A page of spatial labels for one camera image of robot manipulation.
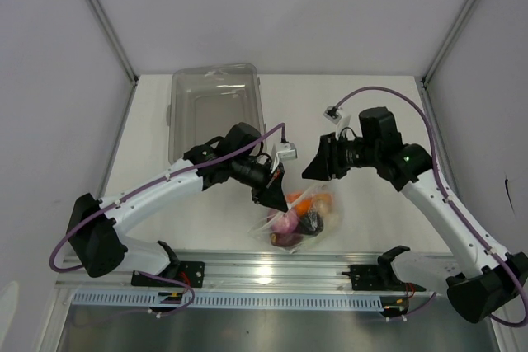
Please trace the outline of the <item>peach fruit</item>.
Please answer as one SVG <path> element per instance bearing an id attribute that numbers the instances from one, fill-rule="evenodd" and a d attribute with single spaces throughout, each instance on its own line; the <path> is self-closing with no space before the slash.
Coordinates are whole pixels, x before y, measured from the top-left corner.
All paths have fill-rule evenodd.
<path id="1" fill-rule="evenodd" d="M 294 193 L 289 193 L 286 196 L 287 203 L 292 204 L 292 205 L 300 204 L 305 199 L 307 199 L 307 194 L 305 191 L 297 191 Z"/>

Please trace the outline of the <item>pink onion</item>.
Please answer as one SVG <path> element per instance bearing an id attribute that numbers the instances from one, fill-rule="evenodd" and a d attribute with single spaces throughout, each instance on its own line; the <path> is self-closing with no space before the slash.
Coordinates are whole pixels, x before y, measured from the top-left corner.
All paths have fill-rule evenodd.
<path id="1" fill-rule="evenodd" d="M 297 228 L 299 216 L 294 210 L 290 210 L 286 213 L 272 210 L 268 214 L 267 220 L 272 232 L 289 234 Z"/>

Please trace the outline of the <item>orange fruit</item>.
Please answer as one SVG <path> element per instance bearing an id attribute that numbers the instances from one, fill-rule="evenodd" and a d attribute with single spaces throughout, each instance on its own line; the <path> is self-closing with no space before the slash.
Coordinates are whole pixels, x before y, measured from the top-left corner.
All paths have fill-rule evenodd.
<path id="1" fill-rule="evenodd" d="M 305 216 L 305 214 L 309 213 L 313 209 L 314 200 L 311 198 L 303 199 L 295 205 L 295 212 L 299 217 Z"/>

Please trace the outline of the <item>garlic bulb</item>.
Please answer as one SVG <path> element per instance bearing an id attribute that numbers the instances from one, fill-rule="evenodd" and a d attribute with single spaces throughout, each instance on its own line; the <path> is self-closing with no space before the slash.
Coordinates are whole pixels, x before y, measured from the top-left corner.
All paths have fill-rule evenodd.
<path id="1" fill-rule="evenodd" d="M 333 211 L 333 197 L 329 193 L 319 193 L 313 197 L 313 208 L 321 215 Z"/>

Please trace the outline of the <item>dark red apple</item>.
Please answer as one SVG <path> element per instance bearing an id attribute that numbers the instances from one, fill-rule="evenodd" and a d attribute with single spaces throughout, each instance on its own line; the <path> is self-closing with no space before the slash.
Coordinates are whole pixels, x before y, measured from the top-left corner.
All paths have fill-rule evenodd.
<path id="1" fill-rule="evenodd" d="M 303 241 L 303 236 L 296 233 L 280 234 L 272 233 L 270 242 L 273 246 L 290 249 L 298 246 Z"/>

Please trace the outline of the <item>clear zip top bag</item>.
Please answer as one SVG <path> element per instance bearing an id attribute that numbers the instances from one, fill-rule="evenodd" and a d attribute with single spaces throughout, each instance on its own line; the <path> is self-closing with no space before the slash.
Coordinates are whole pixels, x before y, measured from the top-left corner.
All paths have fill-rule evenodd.
<path id="1" fill-rule="evenodd" d="M 249 229 L 249 237 L 293 254 L 312 249 L 342 225 L 342 204 L 330 183 L 290 193 L 286 203 L 287 211 L 270 209 Z"/>

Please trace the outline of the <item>dark mangosteen fruit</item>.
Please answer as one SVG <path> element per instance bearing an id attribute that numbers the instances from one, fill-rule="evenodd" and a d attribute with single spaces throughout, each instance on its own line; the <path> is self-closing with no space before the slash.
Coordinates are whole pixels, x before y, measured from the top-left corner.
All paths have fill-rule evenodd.
<path id="1" fill-rule="evenodd" d="M 297 232 L 302 235 L 315 237 L 324 230 L 324 221 L 316 211 L 309 211 L 299 218 Z"/>

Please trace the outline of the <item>white radish with leaves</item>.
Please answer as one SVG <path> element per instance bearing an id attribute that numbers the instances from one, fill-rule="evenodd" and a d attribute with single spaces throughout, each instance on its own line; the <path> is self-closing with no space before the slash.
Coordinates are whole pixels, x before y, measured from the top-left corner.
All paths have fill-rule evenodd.
<path id="1" fill-rule="evenodd" d="M 333 204 L 328 213 L 324 216 L 325 228 L 332 232 L 338 230 L 343 222 L 343 207 L 340 204 Z"/>

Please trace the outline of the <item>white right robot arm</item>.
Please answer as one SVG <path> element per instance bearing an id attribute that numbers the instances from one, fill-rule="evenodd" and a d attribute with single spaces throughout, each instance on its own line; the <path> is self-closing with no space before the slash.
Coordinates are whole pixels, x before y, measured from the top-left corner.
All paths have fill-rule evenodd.
<path id="1" fill-rule="evenodd" d="M 378 282 L 395 289 L 413 282 L 444 295 L 470 323 L 491 317 L 515 297 L 527 300 L 527 256 L 511 253 L 479 225 L 451 194 L 426 149 L 402 140 L 386 107 L 359 114 L 362 135 L 348 139 L 334 132 L 321 136 L 318 151 L 302 177 L 315 181 L 343 178 L 352 168 L 374 168 L 378 176 L 412 202 L 450 248 L 457 269 L 450 270 L 405 247 L 377 268 Z"/>

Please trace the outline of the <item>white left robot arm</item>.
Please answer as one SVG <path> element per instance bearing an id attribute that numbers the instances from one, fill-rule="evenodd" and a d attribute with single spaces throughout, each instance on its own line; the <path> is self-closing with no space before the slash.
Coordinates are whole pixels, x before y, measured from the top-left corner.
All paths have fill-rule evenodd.
<path id="1" fill-rule="evenodd" d="M 283 162 L 297 157 L 294 144 L 282 139 L 271 153 L 261 147 L 265 136 L 249 124 L 234 125 L 183 154 L 165 172 L 117 195 L 76 199 L 66 239 L 81 268 L 92 278 L 113 270 L 149 273 L 162 286 L 179 275 L 177 255 L 165 242 L 148 243 L 130 238 L 129 231 L 171 202 L 199 194 L 228 179 L 250 187 L 252 201 L 285 212 L 282 190 Z"/>

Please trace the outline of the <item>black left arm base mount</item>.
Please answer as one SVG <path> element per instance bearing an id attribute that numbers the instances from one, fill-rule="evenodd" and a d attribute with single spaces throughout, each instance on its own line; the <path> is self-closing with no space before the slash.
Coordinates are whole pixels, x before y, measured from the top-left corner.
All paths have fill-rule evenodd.
<path id="1" fill-rule="evenodd" d="M 135 271 L 131 278 L 131 285 L 135 287 L 176 288 L 177 285 L 174 284 L 174 281 L 178 281 L 192 288 L 201 289 L 205 275 L 205 263 L 203 261 L 181 261 L 166 242 L 158 241 L 158 245 L 169 259 L 168 266 L 157 275 L 163 280 L 153 279 Z"/>

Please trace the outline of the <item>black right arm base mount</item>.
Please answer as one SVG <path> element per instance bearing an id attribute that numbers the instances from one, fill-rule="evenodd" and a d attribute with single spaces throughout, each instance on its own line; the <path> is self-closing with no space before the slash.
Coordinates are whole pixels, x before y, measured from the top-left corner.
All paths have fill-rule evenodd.
<path id="1" fill-rule="evenodd" d="M 392 270 L 394 259 L 408 251 L 410 248 L 407 246 L 396 246 L 378 256 L 375 264 L 349 265 L 342 275 L 351 281 L 354 291 L 425 292 L 426 289 L 418 284 L 400 281 Z"/>

